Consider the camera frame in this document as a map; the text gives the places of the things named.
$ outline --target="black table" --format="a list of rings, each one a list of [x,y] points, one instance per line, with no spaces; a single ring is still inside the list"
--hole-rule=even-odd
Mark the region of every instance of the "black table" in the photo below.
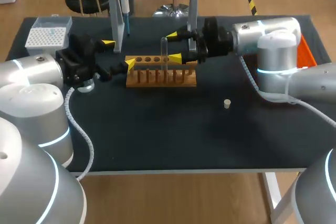
[[[263,18],[271,17],[218,17],[218,22],[230,28]],[[330,62],[310,17],[296,18],[317,63]],[[8,59],[28,56],[24,45],[34,21],[24,20]],[[203,22],[200,17],[199,28]],[[160,38],[185,24],[186,19],[131,18],[122,53],[101,54],[98,61],[107,67],[125,55],[159,55]],[[71,32],[112,39],[108,18],[73,18]],[[169,47],[170,54],[187,49],[185,43]],[[236,56],[209,59],[196,73],[197,88],[130,89],[126,76],[118,76],[109,83],[96,81],[88,94],[76,92],[70,109],[95,147],[92,171],[298,169],[334,146],[334,129],[312,112],[260,98]],[[228,110],[225,99],[232,102]],[[333,104],[312,105],[336,118]],[[71,136],[75,155],[69,170],[81,172],[88,149],[75,130]]]

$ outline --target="test tube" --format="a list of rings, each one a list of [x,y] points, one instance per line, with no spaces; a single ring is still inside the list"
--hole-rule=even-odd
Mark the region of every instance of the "test tube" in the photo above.
[[[161,38],[161,70],[163,72],[163,83],[168,82],[168,40]]]

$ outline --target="floor tape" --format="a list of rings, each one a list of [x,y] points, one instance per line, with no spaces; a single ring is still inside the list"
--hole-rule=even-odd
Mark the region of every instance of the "floor tape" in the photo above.
[[[250,10],[253,16],[258,15],[254,0],[248,0],[248,6],[250,7]]]

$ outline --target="floor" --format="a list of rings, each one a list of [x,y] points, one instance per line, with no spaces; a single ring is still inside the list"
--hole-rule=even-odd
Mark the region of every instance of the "floor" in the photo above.
[[[309,14],[336,60],[335,0],[254,0],[259,15]],[[135,15],[150,16],[171,0],[136,0]],[[199,0],[199,14],[250,15],[247,0]],[[0,5],[0,61],[25,17],[72,15],[64,0],[17,0]],[[296,173],[277,173],[283,194]],[[89,176],[82,181],[91,223],[270,223],[259,174]],[[296,223],[293,217],[287,222]]]

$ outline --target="cable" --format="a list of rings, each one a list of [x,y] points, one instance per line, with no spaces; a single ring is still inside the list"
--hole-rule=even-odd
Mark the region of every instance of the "cable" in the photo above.
[[[78,125],[78,123],[75,121],[75,119],[72,117],[71,112],[70,112],[70,108],[69,108],[69,101],[70,101],[70,97],[72,95],[72,93],[74,92],[74,88],[70,88],[68,93],[65,96],[65,100],[64,100],[64,107],[65,107],[65,112],[67,114],[67,117],[70,121],[70,123],[76,128],[76,130],[79,132],[79,134],[82,135],[82,137],[85,139],[85,141],[87,142],[88,146],[89,146],[89,151],[90,151],[90,158],[89,158],[89,163],[87,165],[87,167],[85,168],[84,172],[77,177],[78,181],[81,181],[86,175],[87,173],[90,171],[91,167],[92,167],[92,163],[93,163],[93,159],[94,159],[94,152],[95,150],[93,149],[93,144],[91,142],[91,139],[89,138],[89,136],[85,133],[85,131]]]
[[[325,120],[327,123],[329,123],[331,126],[333,126],[334,128],[336,128],[336,122],[331,119],[330,117],[328,117],[326,114],[324,114],[323,112],[319,111],[318,109],[316,109],[315,107],[313,107],[312,105],[297,99],[295,97],[291,97],[290,95],[288,95],[288,87],[286,87],[286,94],[279,94],[279,93],[265,93],[259,90],[259,87],[257,85],[257,83],[255,82],[255,80],[253,79],[250,70],[248,69],[244,59],[242,56],[239,57],[241,65],[243,66],[246,75],[248,77],[248,79],[250,80],[252,86],[254,87],[254,89],[258,92],[258,94],[264,98],[267,101],[270,102],[278,102],[278,103],[290,103],[290,104],[299,104],[307,109],[309,109],[310,111],[314,112],[315,114],[317,114],[319,117],[321,117],[323,120]]]

